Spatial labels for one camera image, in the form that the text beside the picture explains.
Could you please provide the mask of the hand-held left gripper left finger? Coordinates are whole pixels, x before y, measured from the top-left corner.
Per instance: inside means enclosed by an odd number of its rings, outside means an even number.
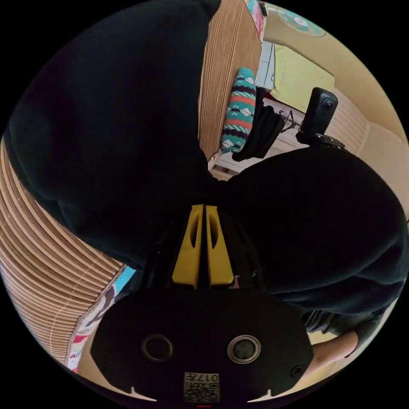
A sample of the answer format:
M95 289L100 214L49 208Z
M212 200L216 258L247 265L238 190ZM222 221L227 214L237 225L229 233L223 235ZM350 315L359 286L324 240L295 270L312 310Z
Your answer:
M192 206L172 274L176 285L197 289L202 246L203 205Z

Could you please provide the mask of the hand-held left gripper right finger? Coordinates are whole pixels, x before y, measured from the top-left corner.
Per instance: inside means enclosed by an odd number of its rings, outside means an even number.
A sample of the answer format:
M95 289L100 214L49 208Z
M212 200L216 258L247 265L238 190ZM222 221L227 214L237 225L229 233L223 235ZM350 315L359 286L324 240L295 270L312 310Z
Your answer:
M217 207L205 207L207 269L210 287L230 286L234 282L227 246Z

